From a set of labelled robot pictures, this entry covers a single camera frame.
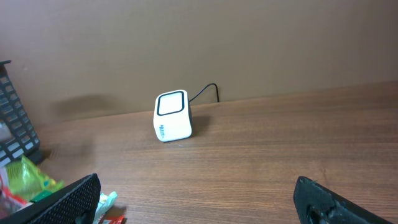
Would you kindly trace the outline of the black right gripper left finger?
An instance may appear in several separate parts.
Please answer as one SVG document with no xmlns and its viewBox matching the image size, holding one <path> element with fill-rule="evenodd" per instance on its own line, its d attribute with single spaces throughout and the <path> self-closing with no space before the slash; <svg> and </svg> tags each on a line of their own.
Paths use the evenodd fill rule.
<svg viewBox="0 0 398 224">
<path fill-rule="evenodd" d="M 100 180 L 97 174 L 92 173 L 42 200 L 1 219 L 1 224 L 91 224 L 95 219 L 100 193 Z"/>
</svg>

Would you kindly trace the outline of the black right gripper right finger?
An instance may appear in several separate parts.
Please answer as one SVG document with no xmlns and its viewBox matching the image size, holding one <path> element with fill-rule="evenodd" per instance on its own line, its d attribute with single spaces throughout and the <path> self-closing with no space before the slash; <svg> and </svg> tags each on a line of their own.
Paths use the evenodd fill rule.
<svg viewBox="0 0 398 224">
<path fill-rule="evenodd" d="M 305 176 L 293 200 L 301 224 L 392 224 Z"/>
</svg>

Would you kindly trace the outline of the teal wet wipes pack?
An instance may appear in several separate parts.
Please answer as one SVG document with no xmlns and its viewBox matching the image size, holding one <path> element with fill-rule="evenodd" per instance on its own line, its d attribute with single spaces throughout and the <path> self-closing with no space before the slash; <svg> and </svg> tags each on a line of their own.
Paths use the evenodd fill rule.
<svg viewBox="0 0 398 224">
<path fill-rule="evenodd" d="M 109 195 L 101 193 L 99 196 L 99 202 L 95 211 L 95 217 L 93 224 L 98 224 L 104 214 L 115 204 L 118 197 L 116 192 L 111 192 Z"/>
</svg>

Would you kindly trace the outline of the green snack bag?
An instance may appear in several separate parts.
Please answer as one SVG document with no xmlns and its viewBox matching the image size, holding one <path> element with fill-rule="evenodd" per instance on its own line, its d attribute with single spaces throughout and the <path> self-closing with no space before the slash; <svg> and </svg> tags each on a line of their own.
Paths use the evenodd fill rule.
<svg viewBox="0 0 398 224">
<path fill-rule="evenodd" d="M 26 156 L 1 168 L 1 218 L 6 218 L 62 189 Z"/>
</svg>

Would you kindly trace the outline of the red stick sachet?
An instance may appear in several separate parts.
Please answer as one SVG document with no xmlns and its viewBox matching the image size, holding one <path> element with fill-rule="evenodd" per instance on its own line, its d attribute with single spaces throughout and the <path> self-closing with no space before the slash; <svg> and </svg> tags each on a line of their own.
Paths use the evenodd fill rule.
<svg viewBox="0 0 398 224">
<path fill-rule="evenodd" d="M 99 224 L 123 224 L 124 222 L 124 215 L 121 216 L 104 216 L 99 221 Z"/>
</svg>

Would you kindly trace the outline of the white barcode scanner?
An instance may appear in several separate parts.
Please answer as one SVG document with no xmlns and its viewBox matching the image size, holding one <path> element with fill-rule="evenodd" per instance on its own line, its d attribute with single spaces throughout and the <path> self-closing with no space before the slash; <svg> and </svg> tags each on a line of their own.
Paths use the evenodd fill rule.
<svg viewBox="0 0 398 224">
<path fill-rule="evenodd" d="M 177 141 L 192 135 L 192 114 L 188 93 L 175 90 L 156 98 L 153 125 L 158 140 Z"/>
</svg>

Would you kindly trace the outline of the grey plastic mesh basket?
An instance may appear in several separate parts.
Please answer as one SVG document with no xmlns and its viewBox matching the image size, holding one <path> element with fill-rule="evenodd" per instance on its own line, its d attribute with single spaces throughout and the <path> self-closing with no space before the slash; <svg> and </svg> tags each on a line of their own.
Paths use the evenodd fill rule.
<svg viewBox="0 0 398 224">
<path fill-rule="evenodd" d="M 22 156 L 37 165 L 44 159 L 40 140 L 7 74 L 6 65 L 9 63 L 9 60 L 1 62 L 1 124 L 11 134 L 9 139 L 1 141 L 1 166 Z"/>
</svg>

